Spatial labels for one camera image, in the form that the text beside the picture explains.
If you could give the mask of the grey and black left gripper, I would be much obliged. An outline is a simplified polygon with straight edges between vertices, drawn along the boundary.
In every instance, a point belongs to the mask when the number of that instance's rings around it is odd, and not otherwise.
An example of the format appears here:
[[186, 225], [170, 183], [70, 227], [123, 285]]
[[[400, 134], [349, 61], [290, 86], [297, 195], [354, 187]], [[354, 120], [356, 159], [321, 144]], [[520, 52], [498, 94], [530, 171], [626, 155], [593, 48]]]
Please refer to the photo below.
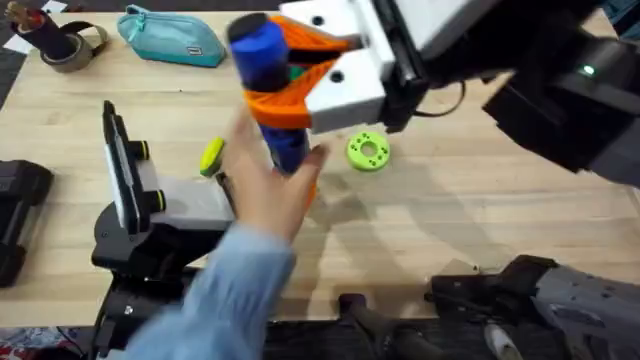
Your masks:
[[[194, 181], [161, 176], [166, 210], [151, 218], [150, 230], [130, 234], [110, 203], [94, 226], [94, 266], [138, 279], [176, 277], [193, 261], [212, 251], [235, 220], [233, 206], [218, 180]], [[305, 207], [316, 197], [309, 186]]]

